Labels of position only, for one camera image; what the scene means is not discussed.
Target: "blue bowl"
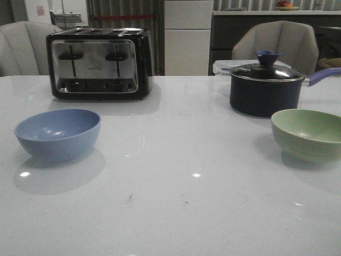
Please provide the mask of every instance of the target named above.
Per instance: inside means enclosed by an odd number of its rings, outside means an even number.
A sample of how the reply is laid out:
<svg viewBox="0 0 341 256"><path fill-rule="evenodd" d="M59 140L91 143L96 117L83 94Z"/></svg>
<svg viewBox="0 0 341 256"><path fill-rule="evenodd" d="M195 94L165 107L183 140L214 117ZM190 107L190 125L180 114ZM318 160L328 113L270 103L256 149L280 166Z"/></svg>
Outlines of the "blue bowl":
<svg viewBox="0 0 341 256"><path fill-rule="evenodd" d="M29 117L14 129L22 147L43 161L74 159L96 142L101 117L84 109L60 109Z"/></svg>

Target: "gray chair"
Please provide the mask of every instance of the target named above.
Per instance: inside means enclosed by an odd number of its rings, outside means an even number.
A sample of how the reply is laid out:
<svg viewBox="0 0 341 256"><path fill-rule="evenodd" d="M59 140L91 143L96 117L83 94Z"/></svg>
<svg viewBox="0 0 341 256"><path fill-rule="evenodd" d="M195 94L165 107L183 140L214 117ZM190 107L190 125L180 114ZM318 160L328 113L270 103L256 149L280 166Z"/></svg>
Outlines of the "gray chair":
<svg viewBox="0 0 341 256"><path fill-rule="evenodd" d="M48 75L46 36L55 25L20 21L0 27L0 76Z"/></svg>
<svg viewBox="0 0 341 256"><path fill-rule="evenodd" d="M310 25L290 21L262 23L251 28L235 45L232 59L257 59L255 51L282 52L279 61L305 74L315 71L319 50Z"/></svg>

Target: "saucepan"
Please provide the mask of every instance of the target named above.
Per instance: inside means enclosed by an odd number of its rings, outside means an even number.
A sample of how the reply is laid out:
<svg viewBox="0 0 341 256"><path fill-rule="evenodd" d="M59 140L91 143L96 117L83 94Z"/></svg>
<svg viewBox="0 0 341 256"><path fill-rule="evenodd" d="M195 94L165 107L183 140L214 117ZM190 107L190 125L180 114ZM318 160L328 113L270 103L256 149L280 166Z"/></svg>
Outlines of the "saucepan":
<svg viewBox="0 0 341 256"><path fill-rule="evenodd" d="M230 105L237 111L258 117L271 117L284 109L297 108L301 86L312 86L322 79L341 75L341 68L327 68L310 75L274 65L281 53L257 51L259 63L230 69Z"/></svg>

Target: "toaster lever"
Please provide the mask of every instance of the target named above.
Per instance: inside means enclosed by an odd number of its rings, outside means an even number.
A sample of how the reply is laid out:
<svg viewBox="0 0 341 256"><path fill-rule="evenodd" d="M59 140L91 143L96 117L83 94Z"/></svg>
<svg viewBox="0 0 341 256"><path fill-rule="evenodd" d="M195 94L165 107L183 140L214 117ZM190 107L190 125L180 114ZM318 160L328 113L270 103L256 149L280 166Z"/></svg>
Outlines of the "toaster lever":
<svg viewBox="0 0 341 256"><path fill-rule="evenodd" d="M74 53L74 54L64 53L62 55L59 55L58 58L60 60L79 60L83 58L83 54L82 53Z"/></svg>
<svg viewBox="0 0 341 256"><path fill-rule="evenodd" d="M126 60L127 56L116 56L116 53L109 53L108 55L105 56L105 60L108 61L123 61Z"/></svg>

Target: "four-slice toaster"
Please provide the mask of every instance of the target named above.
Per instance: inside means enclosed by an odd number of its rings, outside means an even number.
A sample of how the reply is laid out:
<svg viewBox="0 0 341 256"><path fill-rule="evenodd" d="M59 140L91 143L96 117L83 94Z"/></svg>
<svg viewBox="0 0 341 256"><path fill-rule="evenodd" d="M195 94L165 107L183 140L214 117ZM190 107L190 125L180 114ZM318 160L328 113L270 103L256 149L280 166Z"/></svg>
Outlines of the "four-slice toaster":
<svg viewBox="0 0 341 256"><path fill-rule="evenodd" d="M75 28L48 35L52 94L59 99L142 99L153 76L150 31Z"/></svg>

